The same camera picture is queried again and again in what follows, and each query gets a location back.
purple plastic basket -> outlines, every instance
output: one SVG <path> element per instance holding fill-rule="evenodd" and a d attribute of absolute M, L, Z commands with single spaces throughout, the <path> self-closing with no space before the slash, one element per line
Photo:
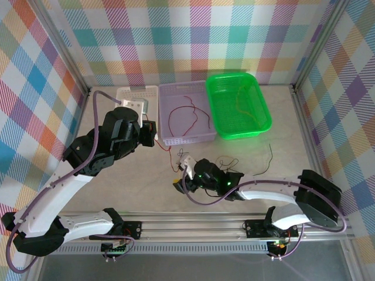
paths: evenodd
<path fill-rule="evenodd" d="M 184 143 L 208 142 L 213 141 L 216 136 L 211 116 L 210 104 L 206 93 L 205 81 L 194 81 L 186 83 L 162 84 L 159 86 L 159 116 L 161 137 L 166 146 L 181 145 Z M 190 103 L 192 99 L 195 107 L 200 108 L 209 115 L 196 109 L 198 121 L 194 124 L 185 136 L 183 134 L 196 120 L 193 111 L 194 108 L 179 108 L 171 115 L 168 127 L 169 114 L 177 107 L 193 106 Z"/>

tabletop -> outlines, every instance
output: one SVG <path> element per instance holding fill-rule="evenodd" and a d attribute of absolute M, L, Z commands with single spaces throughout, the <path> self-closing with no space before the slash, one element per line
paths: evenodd
<path fill-rule="evenodd" d="M 93 87 L 91 92 L 101 90 L 112 97 L 118 87 Z M 271 158 L 270 168 L 257 176 L 291 177 L 310 169 L 304 142 L 294 110 L 288 86 L 261 86 L 272 116 L 272 128 L 253 138 L 224 140 L 219 135 L 212 142 L 172 146 L 172 163 L 179 159 L 178 152 L 183 148 L 196 160 L 206 158 L 211 162 L 219 156 L 238 159 L 233 168 L 244 174 L 257 174 L 266 170 Z M 115 104 L 98 95 L 98 119 L 103 123 L 105 114 L 113 110 Z M 83 114 L 78 136 L 85 135 L 94 126 L 93 103 L 89 98 Z M 230 159 L 223 159 L 228 164 Z M 113 166 L 102 170 L 91 182 L 86 184 L 65 206 L 63 211 L 100 211 L 112 207 L 118 212 L 127 211 L 178 211 L 178 212 L 228 212 L 228 213 L 265 213 L 270 206 L 281 203 L 266 200 L 222 201 L 216 205 L 199 206 L 176 191 L 173 180 L 181 178 L 174 173 L 169 164 L 169 154 L 157 144 L 152 148 L 139 146 L 135 153 L 118 160 Z M 203 203 L 214 201 L 204 190 L 198 190 L 192 196 Z"/>

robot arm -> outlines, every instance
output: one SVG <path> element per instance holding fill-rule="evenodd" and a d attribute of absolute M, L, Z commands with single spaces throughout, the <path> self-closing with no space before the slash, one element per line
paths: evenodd
<path fill-rule="evenodd" d="M 45 256 L 55 251 L 61 244 L 95 234 L 123 235 L 124 222 L 112 208 L 96 215 L 77 217 L 58 216 L 69 200 L 99 172 L 113 165 L 114 161 L 134 152 L 138 145 L 154 146 L 156 123 L 144 121 L 139 127 L 138 114 L 127 107 L 118 107 L 106 114 L 103 125 L 99 127 L 99 141 L 92 160 L 79 172 L 63 180 L 53 189 L 51 182 L 63 177 L 79 167 L 89 156 L 94 143 L 94 131 L 76 138 L 63 154 L 51 179 L 38 193 L 47 193 L 21 220 L 25 208 L 17 213 L 6 213 L 2 222 L 8 231 L 20 223 L 14 240 L 19 252 L 35 256 Z"/>
<path fill-rule="evenodd" d="M 338 213 L 327 202 L 310 191 L 288 184 L 299 179 L 301 184 L 322 194 L 338 207 L 341 190 L 314 171 L 304 170 L 298 178 L 284 179 L 283 186 L 280 181 L 276 183 L 275 180 L 257 184 L 257 179 L 252 176 L 236 172 L 225 173 L 207 159 L 196 162 L 189 155 L 181 158 L 179 168 L 185 171 L 186 176 L 173 185 L 183 194 L 186 194 L 185 191 L 194 193 L 201 188 L 215 191 L 218 196 L 229 201 L 266 199 L 287 203 L 268 209 L 264 228 L 272 235 L 278 236 L 286 229 L 306 222 L 313 222 L 321 227 L 336 227 L 338 224 Z"/>

cable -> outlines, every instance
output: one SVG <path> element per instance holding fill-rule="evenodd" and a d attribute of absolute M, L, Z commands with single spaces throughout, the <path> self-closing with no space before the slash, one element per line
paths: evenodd
<path fill-rule="evenodd" d="M 173 164 L 172 164 L 172 153 L 171 153 L 172 147 L 169 146 L 168 149 L 165 149 L 164 147 L 162 147 L 162 145 L 157 140 L 155 140 L 155 142 L 160 146 L 161 149 L 169 152 L 169 163 L 171 164 L 171 168 L 175 173 L 178 173 L 178 171 L 179 171 L 178 168 L 177 168 L 177 170 L 175 170 L 175 168 L 173 168 Z"/>
<path fill-rule="evenodd" d="M 175 170 L 175 168 L 173 168 L 173 165 L 172 165 L 172 154 L 171 154 L 171 149 L 172 149 L 172 147 L 169 146 L 168 149 L 165 149 L 165 148 L 162 147 L 162 145 L 161 145 L 156 139 L 154 139 L 154 141 L 160 146 L 161 149 L 163 149 L 164 151 L 169 152 L 169 160 L 170 160 L 170 163 L 171 163 L 171 168 L 172 168 L 172 170 L 173 170 L 175 173 L 178 173 L 178 169 Z"/>
<path fill-rule="evenodd" d="M 208 115 L 205 111 L 201 110 L 200 108 L 198 108 L 198 107 L 196 107 L 196 106 L 192 107 L 191 105 L 183 105 L 183 106 L 181 106 L 181 107 L 176 107 L 174 110 L 171 111 L 171 113 L 169 113 L 169 117 L 168 117 L 168 128 L 169 128 L 169 131 L 171 132 L 171 135 L 172 135 L 172 136 L 174 136 L 174 135 L 173 135 L 173 133 L 172 133 L 172 129 L 171 129 L 171 125 L 170 125 L 170 122 L 171 122 L 171 115 L 172 115 L 172 113 L 173 113 L 174 111 L 176 111 L 177 109 L 185 108 L 185 107 L 195 108 L 195 109 L 198 109 L 198 110 L 202 111 L 204 114 L 206 114 L 207 117 L 208 117 L 208 119 L 209 119 L 209 129 L 211 128 L 211 127 L 210 127 L 210 115 Z"/>
<path fill-rule="evenodd" d="M 237 191 L 240 187 L 243 187 L 243 186 L 247 186 L 249 184 L 259 184 L 259 183 L 276 183 L 276 184 L 282 184 L 282 185 L 288 185 L 288 186 L 297 186 L 297 187 L 300 187 L 302 189 L 306 189 L 308 191 L 310 191 L 311 193 L 314 193 L 314 195 L 318 196 L 319 198 L 321 198 L 325 203 L 327 203 L 337 214 L 338 216 L 341 218 L 342 220 L 342 227 L 340 229 L 331 229 L 331 228 L 322 228 L 320 227 L 321 229 L 323 230 L 326 230 L 326 231 L 329 231 L 329 232 L 335 232 L 335 233 L 342 233 L 342 232 L 345 232 L 346 228 L 347 228 L 347 223 L 346 223 L 346 220 L 345 220 L 345 216 L 343 215 L 343 213 L 340 211 L 340 209 L 338 209 L 334 203 L 332 203 L 327 197 L 325 197 L 323 194 L 317 192 L 315 189 L 312 189 L 311 187 L 308 187 L 304 184 L 301 184 L 301 183 L 294 183 L 292 181 L 285 181 L 285 180 L 250 180 L 250 181 L 247 181 L 245 183 L 241 183 L 239 184 L 238 186 L 235 186 L 233 188 L 231 188 L 225 195 L 223 195 L 222 197 L 220 197 L 218 200 L 216 201 L 213 201 L 211 203 L 201 203 L 201 202 L 197 202 L 194 198 L 192 198 L 188 192 L 188 189 L 186 188 L 186 182 L 185 182 L 185 178 L 186 178 L 186 170 L 187 170 L 187 167 L 184 168 L 183 170 L 183 174 L 182 174 L 182 187 L 183 187 L 183 191 L 184 193 L 186 194 L 186 196 L 195 204 L 197 205 L 202 205 L 202 206 L 211 206 L 211 205 L 215 205 L 221 201 L 223 201 L 226 197 L 228 197 L 232 192 L 234 191 Z"/>
<path fill-rule="evenodd" d="M 255 177 L 255 176 L 259 176 L 259 175 L 261 175 L 261 174 L 266 173 L 266 172 L 268 171 L 268 169 L 270 168 L 270 164 L 271 164 L 272 159 L 274 158 L 274 154 L 272 153 L 271 144 L 269 144 L 269 146 L 270 146 L 271 158 L 270 158 L 270 161 L 268 162 L 268 167 L 267 167 L 267 169 L 266 169 L 263 173 L 254 174 L 253 177 Z"/>
<path fill-rule="evenodd" d="M 182 156 L 184 156 L 185 154 L 189 154 L 189 152 L 184 152 L 184 151 L 183 151 L 183 148 L 180 148 L 180 150 L 179 150 L 178 153 L 177 153 L 177 156 L 178 156 L 178 157 L 182 157 Z"/>
<path fill-rule="evenodd" d="M 190 126 L 190 128 L 187 129 L 187 131 L 186 131 L 182 136 L 185 136 L 185 135 L 186 135 L 186 134 L 187 134 L 187 133 L 188 133 L 188 132 L 194 127 L 195 123 L 198 121 L 198 115 L 197 115 L 197 113 L 195 113 L 195 109 L 196 109 L 196 107 L 195 107 L 195 104 L 193 103 L 193 100 L 192 100 L 190 97 L 188 97 L 187 95 L 184 95 L 184 97 L 190 99 L 190 103 L 192 104 L 192 106 L 194 106 L 193 113 L 194 113 L 196 119 L 195 119 L 194 123 Z"/>
<path fill-rule="evenodd" d="M 225 167 L 227 167 L 226 169 L 224 169 L 226 172 L 229 171 L 229 170 L 232 170 L 232 171 L 234 171 L 234 172 L 239 173 L 238 171 L 235 171 L 235 170 L 232 169 L 235 165 L 237 165 L 237 164 L 240 162 L 237 158 L 233 158 L 233 157 L 230 157 L 230 156 L 222 155 L 222 156 L 219 156 L 219 157 L 216 159 L 215 163 L 217 162 L 217 160 L 218 160 L 220 157 L 228 157 L 228 158 L 232 158 L 232 161 L 231 161 L 229 164 L 224 164 L 224 161 L 223 161 L 223 160 L 220 160 L 220 161 L 219 161 L 219 163 L 220 163 L 220 167 L 219 167 L 219 169 L 220 169 L 220 170 L 221 170 L 221 168 L 222 168 L 223 166 L 225 166 Z"/>
<path fill-rule="evenodd" d="M 207 191 L 207 189 L 205 189 L 204 192 L 205 192 L 209 197 L 220 197 L 220 196 L 217 196 L 217 195 L 211 195 L 211 194 L 209 194 L 209 192 Z"/>
<path fill-rule="evenodd" d="M 240 112 L 240 113 L 242 113 L 242 114 L 246 114 L 246 115 L 250 116 L 251 119 L 253 119 L 256 123 L 258 123 L 259 128 L 261 128 L 261 125 L 259 124 L 259 121 L 254 117 L 253 114 L 251 114 L 248 111 L 243 111 L 243 110 L 240 109 L 240 106 L 239 106 L 239 103 L 238 103 L 239 102 L 238 98 L 240 97 L 240 91 L 241 91 L 241 89 L 245 90 L 245 86 L 241 86 L 238 89 L 238 92 L 237 92 L 237 95 L 236 95 L 236 109 L 237 109 L 237 111 Z"/>
<path fill-rule="evenodd" d="M 15 272 L 15 273 L 18 273 L 18 274 L 21 274 L 21 273 L 25 273 L 26 271 L 29 270 L 29 268 L 36 262 L 37 258 L 38 257 L 35 257 L 31 263 L 25 267 L 24 269 L 18 269 L 14 266 L 14 264 L 12 263 L 12 259 L 11 259 L 11 245 L 12 245 L 12 241 L 13 241 L 13 238 L 17 232 L 17 230 L 19 229 L 19 227 L 21 226 L 21 223 L 23 223 L 24 219 L 29 215 L 29 213 L 31 212 L 32 208 L 36 205 L 36 203 L 39 202 L 39 200 L 49 191 L 51 190 L 52 188 L 55 188 L 59 183 L 61 183 L 62 181 L 66 180 L 67 178 L 69 178 L 70 176 L 74 175 L 75 173 L 79 172 L 82 168 L 84 168 L 94 157 L 95 155 L 95 152 L 96 152 L 96 149 L 97 149 L 97 146 L 98 146 L 98 139 L 99 139 L 99 122 L 98 122 L 98 109 L 97 109 L 97 100 L 96 100 L 96 96 L 97 94 L 101 94 L 103 96 L 105 96 L 106 98 L 109 98 L 111 100 L 113 100 L 114 102 L 118 103 L 118 104 L 121 104 L 121 101 L 119 100 L 116 100 L 115 98 L 109 96 L 108 94 L 106 94 L 105 92 L 102 92 L 102 91 L 95 91 L 94 94 L 93 94 L 93 110 L 94 110 L 94 143 L 93 143 L 93 148 L 88 156 L 88 158 L 81 164 L 79 165 L 78 167 L 76 167 L 74 170 L 70 171 L 69 173 L 67 173 L 65 176 L 62 176 L 61 178 L 55 180 L 54 182 L 51 183 L 51 185 L 49 187 L 46 187 L 44 188 L 35 198 L 33 201 L 30 202 L 29 206 L 26 208 L 25 212 L 23 212 L 23 214 L 21 215 L 19 221 L 17 222 L 17 224 L 15 225 L 15 227 L 13 228 L 9 238 L 8 238 L 8 241 L 6 243 L 6 248 L 5 248 L 5 257 L 6 257 L 6 262 L 9 266 L 9 268 Z"/>
<path fill-rule="evenodd" d="M 134 245 L 135 245 L 135 239 L 131 236 L 123 236 L 123 235 L 106 235 L 106 234 L 99 234 L 95 235 L 97 237 L 102 237 L 102 238 L 111 238 L 111 239 L 125 239 L 125 240 L 131 240 L 133 243 L 130 247 L 129 250 L 127 250 L 125 253 L 121 254 L 120 256 L 116 257 L 113 259 L 115 262 L 117 259 L 122 259 L 124 256 L 126 256 L 131 250 L 133 250 Z"/>
<path fill-rule="evenodd" d="M 292 239 L 292 235 L 291 235 L 290 230 L 288 230 L 288 236 L 289 236 L 289 240 L 288 240 L 288 245 L 289 245 L 291 243 L 291 239 Z"/>
<path fill-rule="evenodd" d="M 299 237 L 298 237 L 298 240 L 297 240 L 297 243 L 294 245 L 293 249 L 291 249 L 288 253 L 286 253 L 285 255 L 282 255 L 282 256 L 277 256 L 277 255 L 274 255 L 272 253 L 270 253 L 270 255 L 274 256 L 274 257 L 277 257 L 277 258 L 286 258 L 287 256 L 290 256 L 292 255 L 298 248 L 299 244 L 301 243 L 302 241 L 302 237 L 304 235 L 304 232 L 305 232 L 305 226 L 304 224 L 302 224 L 302 229 L 301 229 L 301 233 L 299 234 Z"/>

plaid wallpaper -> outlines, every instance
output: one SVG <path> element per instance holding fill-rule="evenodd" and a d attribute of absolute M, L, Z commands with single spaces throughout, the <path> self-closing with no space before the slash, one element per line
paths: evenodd
<path fill-rule="evenodd" d="M 326 175 L 375 278 L 375 1 L 352 0 L 301 98 Z"/>
<path fill-rule="evenodd" d="M 89 85 L 290 84 L 336 0 L 43 0 Z"/>
<path fill-rule="evenodd" d="M 0 217 L 46 183 L 81 112 L 83 95 L 26 0 L 0 0 Z M 0 280 L 9 232 L 0 223 Z M 25 255 L 12 248 L 22 268 Z"/>

